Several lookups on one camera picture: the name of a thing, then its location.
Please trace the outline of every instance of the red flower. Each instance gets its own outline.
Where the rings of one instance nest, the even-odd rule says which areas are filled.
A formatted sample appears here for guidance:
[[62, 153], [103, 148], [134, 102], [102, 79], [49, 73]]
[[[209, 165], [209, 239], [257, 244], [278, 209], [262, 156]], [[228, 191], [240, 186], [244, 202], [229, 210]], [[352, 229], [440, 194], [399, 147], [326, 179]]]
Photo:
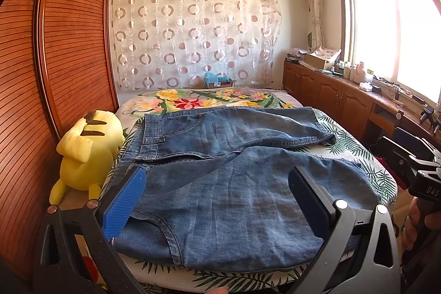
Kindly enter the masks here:
[[175, 106], [181, 110], [190, 110], [190, 109], [197, 109], [198, 107], [202, 107], [202, 104], [199, 100], [177, 99], [173, 102], [175, 103]]

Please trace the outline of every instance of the silver screw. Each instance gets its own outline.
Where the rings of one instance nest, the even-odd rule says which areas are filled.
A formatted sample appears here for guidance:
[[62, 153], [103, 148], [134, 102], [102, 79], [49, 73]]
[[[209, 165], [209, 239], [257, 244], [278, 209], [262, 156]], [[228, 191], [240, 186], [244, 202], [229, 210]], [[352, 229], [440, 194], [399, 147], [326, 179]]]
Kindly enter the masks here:
[[49, 214], [52, 214], [52, 213], [55, 213], [56, 211], [57, 211], [57, 206], [56, 205], [54, 205], [54, 204], [52, 204], [52, 205], [50, 205], [49, 207], [48, 207], [48, 213]]
[[381, 214], [385, 215], [387, 213], [387, 208], [383, 206], [382, 204], [379, 204], [377, 206], [377, 211], [379, 211]]
[[98, 206], [98, 200], [97, 199], [91, 199], [87, 202], [87, 207], [90, 209], [96, 208]]
[[335, 202], [335, 205], [340, 209], [345, 209], [348, 206], [348, 203], [344, 199], [338, 199]]

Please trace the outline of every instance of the yellow plush toy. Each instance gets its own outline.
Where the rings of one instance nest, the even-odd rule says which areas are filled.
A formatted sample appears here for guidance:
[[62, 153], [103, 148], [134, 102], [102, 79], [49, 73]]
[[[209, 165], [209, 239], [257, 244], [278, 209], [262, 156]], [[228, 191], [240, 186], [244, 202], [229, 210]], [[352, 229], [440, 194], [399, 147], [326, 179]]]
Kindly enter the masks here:
[[89, 191], [89, 199], [98, 198], [123, 142], [120, 120], [111, 112], [94, 110], [78, 120], [58, 143], [57, 152], [64, 157], [50, 204], [60, 204], [67, 186]]

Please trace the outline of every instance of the circle patterned curtain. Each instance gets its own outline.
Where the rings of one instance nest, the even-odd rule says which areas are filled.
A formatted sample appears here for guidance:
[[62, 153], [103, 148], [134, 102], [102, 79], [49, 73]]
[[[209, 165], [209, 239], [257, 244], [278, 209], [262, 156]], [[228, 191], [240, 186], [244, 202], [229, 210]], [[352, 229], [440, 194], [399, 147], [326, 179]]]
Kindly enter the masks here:
[[206, 72], [237, 85], [272, 82], [277, 0], [110, 0], [109, 11], [123, 89], [194, 88]]

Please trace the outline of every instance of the bed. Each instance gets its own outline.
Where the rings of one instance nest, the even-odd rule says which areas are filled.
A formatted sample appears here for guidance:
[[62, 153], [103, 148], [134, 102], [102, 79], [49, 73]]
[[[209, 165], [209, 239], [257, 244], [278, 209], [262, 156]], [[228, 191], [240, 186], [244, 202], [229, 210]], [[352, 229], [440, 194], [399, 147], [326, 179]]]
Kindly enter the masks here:
[[[201, 107], [252, 106], [271, 108], [300, 107], [301, 104], [284, 91], [250, 88], [219, 88], [210, 90], [161, 90], [141, 93], [124, 103], [116, 115], [123, 126], [126, 141], [120, 150], [110, 171], [106, 184], [112, 177], [115, 165], [130, 144], [133, 135], [142, 122], [144, 114], [162, 114]], [[321, 125], [335, 134], [334, 145], [313, 145], [297, 151], [326, 158], [344, 158], [361, 164], [370, 183], [381, 195], [381, 203], [389, 211], [393, 210], [397, 186], [392, 176], [383, 166], [346, 130], [320, 110], [314, 109]], [[79, 207], [87, 201], [87, 193], [71, 190], [61, 204], [62, 209]], [[83, 244], [82, 250], [87, 253]], [[351, 257], [352, 252], [341, 260]], [[297, 280], [306, 269], [307, 263], [282, 272], [244, 274], [214, 273], [190, 268], [165, 267], [154, 263], [139, 261], [120, 254], [126, 266], [135, 278], [150, 291], [162, 291], [162, 288], [190, 292], [205, 292], [213, 287], [228, 286], [230, 292], [257, 290]]]

